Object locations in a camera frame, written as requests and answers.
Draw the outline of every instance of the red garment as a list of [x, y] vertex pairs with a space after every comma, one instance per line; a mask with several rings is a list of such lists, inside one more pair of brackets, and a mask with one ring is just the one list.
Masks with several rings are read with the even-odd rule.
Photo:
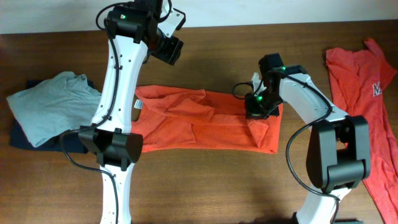
[[331, 93], [336, 106], [368, 121], [371, 174], [363, 182], [384, 221], [398, 223], [398, 148], [382, 97], [397, 70], [386, 62], [374, 40], [365, 44], [369, 50], [327, 51]]
[[159, 149], [278, 150], [282, 116], [247, 120], [244, 101], [230, 94], [165, 86], [141, 86], [144, 106], [132, 133], [144, 137], [143, 152]]

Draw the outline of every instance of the dark blue cloth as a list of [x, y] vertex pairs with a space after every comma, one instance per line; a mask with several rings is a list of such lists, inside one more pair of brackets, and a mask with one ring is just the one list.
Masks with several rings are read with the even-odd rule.
[[[37, 84], [42, 82], [42, 80], [28, 80], [26, 83], [26, 88], [35, 87]], [[94, 83], [92, 81], [87, 81], [88, 86], [94, 88]], [[63, 138], [65, 143], [65, 149], [68, 152], [77, 153], [87, 153], [87, 148], [79, 140], [78, 134], [68, 134]], [[59, 143], [59, 136], [55, 136], [45, 142], [39, 147], [33, 147], [31, 143], [26, 138], [22, 127], [17, 120], [14, 120], [14, 125], [10, 133], [10, 146], [17, 147], [19, 149], [35, 150], [35, 151], [62, 151], [61, 145]]]

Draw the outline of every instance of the printed logo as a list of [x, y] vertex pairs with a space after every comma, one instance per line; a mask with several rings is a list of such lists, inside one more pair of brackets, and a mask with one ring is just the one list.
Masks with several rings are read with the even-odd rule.
[[373, 84], [373, 96], [378, 96], [381, 94], [381, 86], [380, 86], [380, 82], [378, 82], [377, 84]]

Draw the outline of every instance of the white tag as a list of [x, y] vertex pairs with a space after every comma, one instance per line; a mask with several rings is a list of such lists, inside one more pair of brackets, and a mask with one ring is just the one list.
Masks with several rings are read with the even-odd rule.
[[142, 106], [143, 106], [143, 103], [142, 103], [142, 101], [141, 100], [139, 100], [139, 99], [137, 99], [136, 100], [136, 103], [134, 104], [134, 108], [135, 109], [142, 109]]

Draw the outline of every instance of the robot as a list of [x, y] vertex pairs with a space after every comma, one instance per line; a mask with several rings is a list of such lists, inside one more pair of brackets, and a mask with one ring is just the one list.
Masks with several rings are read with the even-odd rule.
[[[111, 7], [102, 28], [98, 18]], [[104, 8], [96, 20], [109, 37], [102, 97], [92, 125], [63, 133], [60, 142], [63, 146], [64, 135], [79, 133], [82, 143], [96, 155], [100, 169], [77, 164], [62, 147], [72, 164], [102, 173], [101, 224], [130, 224], [131, 175], [143, 145], [141, 135], [130, 133], [139, 70], [150, 55], [174, 65], [183, 42], [173, 33], [183, 26], [186, 16], [174, 9], [170, 0], [135, 0]], [[291, 173], [310, 191], [292, 223], [335, 223], [339, 202], [370, 174], [368, 124], [362, 116], [351, 117], [336, 107], [320, 93], [303, 67], [285, 66], [279, 54], [266, 55], [259, 67], [262, 78], [255, 73], [250, 82], [236, 85], [247, 84], [253, 89], [242, 98], [247, 119], [277, 116], [277, 106], [289, 103], [306, 123], [292, 136], [286, 150]], [[310, 187], [297, 177], [289, 157], [293, 139], [307, 128], [311, 129], [306, 162]], [[337, 151], [336, 141], [345, 143], [346, 149]]]

